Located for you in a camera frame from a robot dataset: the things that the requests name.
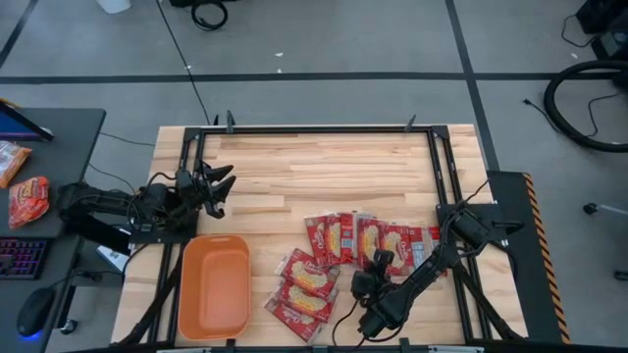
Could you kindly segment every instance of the desk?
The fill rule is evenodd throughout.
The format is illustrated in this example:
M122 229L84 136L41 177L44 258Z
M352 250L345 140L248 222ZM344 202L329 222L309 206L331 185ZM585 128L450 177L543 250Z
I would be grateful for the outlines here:
M21 109L34 123L50 128L55 134L52 142L20 142L20 145L32 148L32 153L12 181L22 181L30 177L46 176L50 180L51 205L55 200L55 189L63 184L81 181L91 152L96 144L98 133L105 118L100 109ZM0 228L3 235L12 234L8 228L9 190L0 190ZM25 225L16 231L22 235L57 236L45 259L43 272L39 280L1 280L0 281L0 342L6 352L43 352L50 332L54 328L61 306L68 290L67 283L56 286L56 296L50 311L51 315L43 331L32 339L19 336L17 315L26 298L37 288L50 285L66 277L72 270L76 254L82 244L81 239L73 234L63 234L61 220L56 222L56 210L51 207L45 219ZM44 221L50 227L42 228Z
M487 178L482 152L473 126L448 129L461 188L467 196ZM160 129L151 174L174 174L181 155L183 131L184 127ZM443 146L439 143L437 147L442 169L446 171ZM236 338L238 346L303 345L262 303L280 280L274 269L283 256L294 246L311 251L304 216L325 210L362 210L382 220L411 226L437 224L435 206L439 199L428 141L413 133L210 135L205 140L203 155L205 162L214 167L234 165L233 175L237 176L227 200L225 218L214 220L201 212L197 233L237 234L250 249L251 316L248 327ZM448 176L445 187L452 202ZM485 187L472 202L492 200L489 188ZM112 341L129 333L152 301L161 257L161 245L151 245L130 263ZM487 248L478 258L478 266L488 298L514 330L526 335L507 256L495 248ZM341 269L340 294L330 319L332 324L326 326L314 344L332 344L333 323L353 303L349 292L351 276L350 268ZM475 305L468 293L467 298L474 332L478 335ZM158 339L166 339L170 310L167 302ZM357 309L353 317L340 325L339 344L355 345L360 341L356 329L362 312ZM463 343L452 275L438 279L414 302L399 336L408 337L411 344ZM189 342L177 336L178 346L225 343L225 340Z

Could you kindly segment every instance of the keyboard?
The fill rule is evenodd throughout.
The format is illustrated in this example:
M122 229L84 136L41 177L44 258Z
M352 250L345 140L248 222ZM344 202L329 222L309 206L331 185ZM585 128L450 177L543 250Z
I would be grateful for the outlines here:
M37 279L51 241L0 237L0 279Z

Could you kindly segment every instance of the food package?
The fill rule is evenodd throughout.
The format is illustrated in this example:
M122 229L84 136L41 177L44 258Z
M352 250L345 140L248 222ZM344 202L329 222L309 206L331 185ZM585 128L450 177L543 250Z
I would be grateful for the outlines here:
M327 216L312 216L305 218L307 236L312 244L312 253L316 265L327 266L327 247L325 246L325 231L327 230Z
M275 292L275 299L300 313L326 323L332 315L337 295L338 290L334 289L330 297L325 300L306 292L288 280L282 279Z
M318 267L314 257L294 249L284 257L276 273L317 297L328 300L336 287L340 270Z
M341 264L357 264L357 221L368 217L363 212L340 213Z
M380 248L394 253L392 264L386 268L387 274L391 276L405 276L410 275L414 271L408 226L394 224L383 226L382 234L380 235Z
M327 265L338 265L340 263L340 215L338 214L327 216L325 247L327 248Z
M15 184L9 190L9 228L21 227L46 213L48 202L48 179L32 177Z
M30 149L8 141L0 141L0 188L9 186L28 155Z
M430 249L430 252L432 252L441 243L441 229L438 227L429 227L428 233L430 234L430 240L432 240L432 249ZM443 271L443 277L447 277L446 270Z
M410 227L410 247L414 259L414 269L418 269L425 261L425 246L423 245L423 232L419 227Z
M266 301L264 308L273 313L277 319L308 344L310 344L320 333L321 329L323 329L323 324L320 321L297 312L287 305L278 302L274 297Z
M380 248L380 234L385 222L373 218L357 220L358 265L366 269L373 261L375 250Z

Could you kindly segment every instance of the orange and black warning tape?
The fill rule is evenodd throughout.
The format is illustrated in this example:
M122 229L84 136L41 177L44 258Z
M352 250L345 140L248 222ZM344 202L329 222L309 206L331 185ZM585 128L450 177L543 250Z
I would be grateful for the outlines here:
M537 234L539 235L539 244L541 244L541 254L543 255L544 265L546 267L546 273L548 275L548 286L551 291L551 300L553 301L553 307L558 319L558 328L560 329L560 338L563 343L571 343L569 339L569 329L567 329L567 322L565 320L565 314L562 311L562 303L560 302L560 294L558 293L558 284L556 283L555 271L550 259L550 249L548 247L548 240L546 239L546 231L543 228L543 222L541 221L541 211L539 210L539 203L537 202L537 194L534 191L534 183L532 177L524 173L523 177L526 179L526 185L528 186L528 196L530 198L530 206L532 207L532 214L534 215L534 222L537 226Z

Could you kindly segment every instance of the black metal frame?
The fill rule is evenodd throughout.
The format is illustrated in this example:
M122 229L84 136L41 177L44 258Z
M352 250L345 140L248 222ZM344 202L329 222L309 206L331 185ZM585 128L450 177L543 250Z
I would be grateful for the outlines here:
M183 146L182 153L179 161L180 169L187 169L187 162L189 156L189 149L191 142L196 140L196 153L194 161L194 169L196 163L202 161L203 149L205 146L205 139L208 135L217 134L281 134L281 133L425 133L428 146L430 149L430 157L432 160L432 168L434 172L434 178L436 181L436 189L439 196L439 203L441 205L447 204L447 197L445 192L445 181L443 178L443 171L441 168L441 161L439 157L437 147L437 137L443 141L443 147L445 150L445 160L447 164L447 171L451 180L451 187L453 189L453 195L456 202L462 199L462 192L458 179L457 169L453 158L453 151L451 149L451 142L449 141L449 133L447 126L401 126L401 125L380 125L380 126L208 126L208 127L187 127L183 134ZM166 282L168 272L170 269L170 259L172 253L172 245L164 245L164 256L162 258L161 267L159 269L158 286L156 292L159 292ZM183 252L185 244L182 244L180 252ZM471 277L476 284L481 288L477 263L474 258L468 260L468 270ZM469 316L469 308L466 301L466 295L464 292L464 285L461 279L454 273L453 279L455 283L456 300L458 304L458 311L460 314L460 321L462 324L462 333L465 342L471 342L476 338L473 335L473 329L471 327L471 320ZM167 341L174 344L177 335L177 320L179 313L179 293L180 285L175 287L173 302L171 308L171 316L168 322L168 337ZM491 328L488 320L482 310L478 307L478 314L480 315L480 324L482 328L483 338L491 339ZM159 330L159 318L156 316L153 325L150 328L148 335L148 342L153 343L157 341L157 332ZM412 350L424 350L425 345L411 345ZM272 351L294 350L295 347L256 347L255 350L265 351L272 349ZM360 350L371 350L370 347L362 347ZM394 351L398 352L399 346L378 346L378 351Z

